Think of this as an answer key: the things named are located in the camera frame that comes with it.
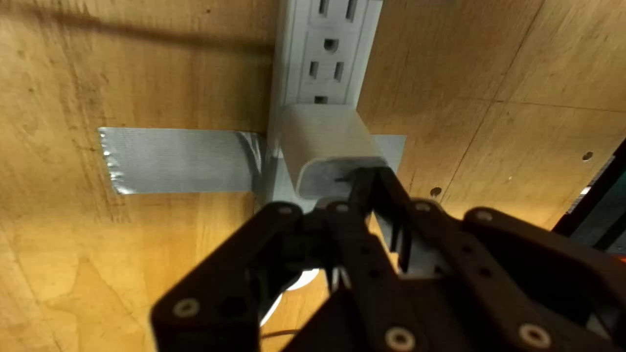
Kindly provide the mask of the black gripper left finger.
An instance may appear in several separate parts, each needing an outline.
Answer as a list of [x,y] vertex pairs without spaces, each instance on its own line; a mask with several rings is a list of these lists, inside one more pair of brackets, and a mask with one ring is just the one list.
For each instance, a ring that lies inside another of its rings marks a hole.
[[384,206],[382,178],[388,168],[360,168],[351,176],[347,200],[331,202],[323,211],[327,225],[327,274],[386,274],[390,260],[382,241],[370,233],[368,217]]

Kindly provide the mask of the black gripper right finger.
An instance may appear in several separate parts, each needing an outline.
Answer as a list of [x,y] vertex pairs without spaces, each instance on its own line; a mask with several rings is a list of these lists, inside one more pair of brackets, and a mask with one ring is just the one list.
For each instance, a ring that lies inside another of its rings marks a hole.
[[388,249],[398,256],[402,274],[448,274],[450,266],[427,237],[425,225],[441,209],[425,200],[411,200],[392,170],[376,172],[374,213]]

